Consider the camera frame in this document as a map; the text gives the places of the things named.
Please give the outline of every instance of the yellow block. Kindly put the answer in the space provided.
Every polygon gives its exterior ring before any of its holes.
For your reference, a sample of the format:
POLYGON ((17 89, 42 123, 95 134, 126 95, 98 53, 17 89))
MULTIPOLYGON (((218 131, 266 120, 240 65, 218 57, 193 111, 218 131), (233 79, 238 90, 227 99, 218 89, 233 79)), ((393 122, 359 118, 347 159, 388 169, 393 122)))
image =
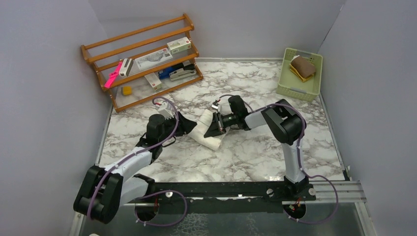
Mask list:
POLYGON ((311 78, 313 78, 313 76, 314 76, 314 74, 312 74, 312 75, 310 75, 309 77, 307 77, 307 78, 303 78, 299 73, 298 73, 298 71, 293 67, 293 65, 291 65, 290 64, 290 70, 291 70, 291 72, 293 72, 295 75, 297 75, 300 79, 301 79, 301 81, 303 81, 303 82, 306 82, 307 80, 309 80, 309 79, 311 79, 311 78))
POLYGON ((131 86, 123 86, 121 87, 121 93, 124 96, 128 96, 132 94, 132 87, 131 86))

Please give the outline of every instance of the brown sponge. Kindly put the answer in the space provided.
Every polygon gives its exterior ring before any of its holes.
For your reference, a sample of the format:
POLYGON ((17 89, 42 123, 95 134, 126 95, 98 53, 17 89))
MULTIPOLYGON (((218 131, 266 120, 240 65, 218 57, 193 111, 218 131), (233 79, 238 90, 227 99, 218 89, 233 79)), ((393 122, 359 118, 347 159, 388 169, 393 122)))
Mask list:
POLYGON ((298 56, 291 62, 294 69, 300 74, 301 77, 307 79, 316 73, 316 67, 309 63, 305 58, 298 56))

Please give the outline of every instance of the gray wall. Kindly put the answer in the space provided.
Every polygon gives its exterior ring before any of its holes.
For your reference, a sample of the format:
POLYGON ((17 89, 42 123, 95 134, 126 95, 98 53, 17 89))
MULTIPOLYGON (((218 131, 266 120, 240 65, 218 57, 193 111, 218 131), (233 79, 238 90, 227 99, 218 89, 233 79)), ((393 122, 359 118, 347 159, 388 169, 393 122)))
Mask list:
POLYGON ((417 232, 417 1, 347 0, 319 53, 343 161, 381 236, 417 232))
POLYGON ((0 32, 0 235, 66 235, 110 104, 80 45, 106 34, 86 0, 2 0, 0 32))
MULTIPOLYGON (((195 31, 191 36, 201 57, 281 58, 286 47, 317 52, 345 0, 89 2, 109 37, 178 17, 185 12, 194 22, 195 31)), ((147 32, 143 37, 133 37, 125 42, 137 42, 158 33, 157 30, 155 34, 147 32)))

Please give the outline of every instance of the wooden shelf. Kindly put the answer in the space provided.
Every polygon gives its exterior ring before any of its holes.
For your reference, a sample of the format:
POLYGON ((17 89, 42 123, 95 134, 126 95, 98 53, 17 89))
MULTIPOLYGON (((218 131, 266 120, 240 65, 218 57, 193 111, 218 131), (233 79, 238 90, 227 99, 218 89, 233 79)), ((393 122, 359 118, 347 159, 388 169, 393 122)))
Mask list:
MULTIPOLYGON (((191 63, 195 64, 195 58, 199 56, 199 52, 198 52, 197 48, 195 47, 194 42, 191 39, 190 31, 192 31, 192 30, 194 30, 194 24, 192 23, 191 19, 187 16, 187 14, 183 14, 180 17, 170 19, 170 20, 167 20, 167 21, 164 21, 164 22, 152 25, 152 26, 148 26, 148 27, 145 27, 145 28, 142 28, 142 29, 137 29, 137 30, 134 30, 132 32, 124 33, 124 34, 118 35, 116 37, 112 37, 112 38, 109 38, 109 39, 106 39, 106 40, 102 40, 100 42, 89 44, 87 46, 81 45, 81 51, 82 51, 84 60, 96 72, 97 79, 98 79, 98 82, 99 82, 101 88, 103 89, 103 91, 108 93, 110 98, 112 99, 115 110, 117 112, 120 112, 124 109, 135 106, 139 103, 151 100, 156 96, 166 94, 168 92, 174 91, 174 90, 179 89, 183 86, 189 85, 191 83, 194 83, 196 81, 199 81, 199 80, 203 79, 203 75, 201 74, 201 71, 198 69, 197 65, 195 65, 195 66, 196 66, 196 70, 197 70, 198 75, 196 75, 195 77, 186 78, 186 79, 182 79, 182 80, 175 81, 175 82, 170 82, 169 79, 168 80, 163 80, 162 81, 163 88, 160 89, 160 91, 157 91, 157 92, 153 91, 152 87, 148 84, 146 79, 145 80, 142 79, 147 74, 158 72, 160 70, 163 70, 167 67, 173 66, 173 65, 181 63, 181 62, 190 61, 191 63), (178 22, 178 21, 181 21, 181 20, 184 21, 184 27, 182 27, 180 29, 177 29, 177 30, 174 30, 174 31, 171 31, 171 32, 167 32, 167 33, 164 33, 162 35, 152 37, 152 38, 149 38, 149 39, 137 42, 137 43, 126 45, 126 46, 123 46, 121 48, 118 48, 118 49, 115 49, 115 50, 112 50, 112 51, 109 51, 109 52, 106 52, 106 53, 102 53, 102 54, 99 54, 99 55, 96 55, 96 56, 91 56, 90 53, 88 52, 88 49, 95 48, 95 47, 98 47, 98 46, 101 46, 101 45, 104 45, 104 44, 107 44, 107 43, 111 43, 111 42, 114 42, 114 41, 117 41, 117 40, 120 40, 120 39, 123 39, 123 38, 126 38, 126 37, 133 36, 135 34, 139 34, 139 33, 142 33, 142 32, 148 31, 148 30, 152 30, 152 29, 155 29, 155 28, 167 25, 167 24, 174 23, 174 22, 178 22), (130 51, 130 50, 133 50, 133 49, 136 49, 136 48, 140 48, 140 47, 148 45, 150 43, 155 43, 155 42, 158 42, 160 40, 163 40, 163 39, 166 39, 166 38, 169 38, 169 37, 172 37, 172 36, 180 35, 180 34, 185 34, 185 36, 187 36, 190 39, 191 49, 189 49, 187 51, 184 51, 184 52, 181 52, 181 53, 178 53, 178 54, 174 54, 173 58, 171 60, 165 62, 162 65, 152 67, 148 70, 141 71, 141 72, 139 72, 135 75, 131 75, 131 76, 126 77, 126 78, 118 78, 118 79, 116 79, 116 81, 113 82, 113 84, 111 85, 110 88, 105 88, 104 87, 104 84, 106 83, 106 81, 108 79, 108 75, 104 75, 103 71, 115 68, 119 63, 119 60, 115 61, 115 62, 112 62, 110 64, 107 64, 107 65, 101 66, 101 67, 97 66, 97 64, 96 64, 97 61, 109 58, 111 56, 117 56, 121 53, 130 51), (138 96, 138 95, 133 94, 133 95, 130 95, 130 96, 127 96, 127 97, 123 97, 120 94, 120 89, 118 88, 119 86, 122 86, 122 85, 132 86, 134 89, 138 89, 138 91, 140 90, 141 95, 138 96)), ((163 48, 167 48, 167 45, 164 44, 164 45, 162 45, 160 47, 156 47, 152 50, 148 50, 146 52, 142 52, 140 54, 130 56, 129 58, 131 58, 131 59, 139 58, 139 57, 145 56, 147 54, 159 51, 163 48)))

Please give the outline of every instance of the plastic basket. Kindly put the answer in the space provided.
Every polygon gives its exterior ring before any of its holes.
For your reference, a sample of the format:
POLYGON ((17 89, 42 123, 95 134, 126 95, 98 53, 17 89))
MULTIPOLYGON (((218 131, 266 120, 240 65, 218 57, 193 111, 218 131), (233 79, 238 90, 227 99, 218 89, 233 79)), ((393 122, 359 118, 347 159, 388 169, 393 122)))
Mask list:
POLYGON ((322 81, 323 57, 319 54, 286 48, 282 61, 281 75, 276 92, 278 94, 311 102, 320 94, 322 81), (302 82, 297 75, 290 71, 290 63, 294 56, 306 58, 316 67, 316 74, 310 80, 302 82))

